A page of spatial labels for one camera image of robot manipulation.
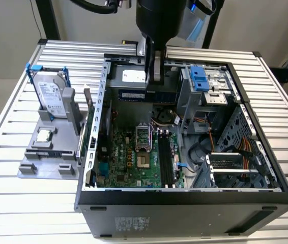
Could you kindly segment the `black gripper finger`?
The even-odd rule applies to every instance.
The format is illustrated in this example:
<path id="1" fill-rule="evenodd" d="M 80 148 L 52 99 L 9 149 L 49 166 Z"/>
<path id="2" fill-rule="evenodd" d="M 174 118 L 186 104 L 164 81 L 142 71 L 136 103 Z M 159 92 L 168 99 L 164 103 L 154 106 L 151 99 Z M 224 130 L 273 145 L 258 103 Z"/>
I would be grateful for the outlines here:
<path id="1" fill-rule="evenodd" d="M 157 47 L 151 38 L 146 38 L 145 74 L 148 85 L 164 85 L 165 48 Z"/>

